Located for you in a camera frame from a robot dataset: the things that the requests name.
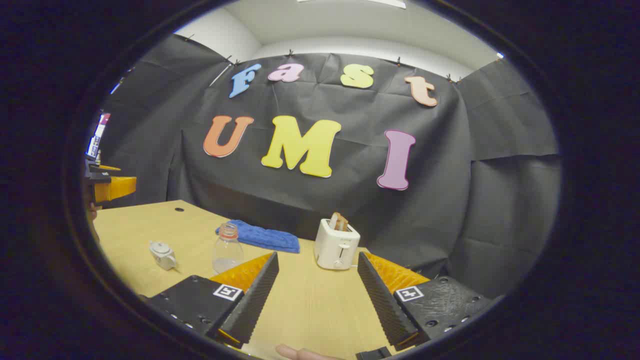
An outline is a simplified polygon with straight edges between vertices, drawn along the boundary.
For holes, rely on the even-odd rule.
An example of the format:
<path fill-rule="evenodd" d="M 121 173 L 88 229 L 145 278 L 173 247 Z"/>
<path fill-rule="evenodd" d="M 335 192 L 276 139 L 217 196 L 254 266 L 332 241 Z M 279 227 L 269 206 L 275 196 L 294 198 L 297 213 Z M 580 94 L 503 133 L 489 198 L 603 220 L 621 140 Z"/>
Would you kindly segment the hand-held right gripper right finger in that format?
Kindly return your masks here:
<path fill-rule="evenodd" d="M 386 339 L 396 351 L 464 328 L 497 301 L 452 276 L 430 279 L 366 251 L 358 255 L 357 270 Z"/>

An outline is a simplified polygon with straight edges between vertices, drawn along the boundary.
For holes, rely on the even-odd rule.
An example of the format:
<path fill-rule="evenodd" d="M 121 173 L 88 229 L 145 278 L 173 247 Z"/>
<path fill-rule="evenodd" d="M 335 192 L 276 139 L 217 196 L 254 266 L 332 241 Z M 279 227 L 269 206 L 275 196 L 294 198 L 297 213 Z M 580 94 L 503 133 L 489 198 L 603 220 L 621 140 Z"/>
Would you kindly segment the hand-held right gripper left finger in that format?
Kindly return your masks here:
<path fill-rule="evenodd" d="M 253 335 L 278 274 L 278 253 L 272 251 L 211 278 L 188 276 L 144 301 L 194 334 L 241 349 Z"/>

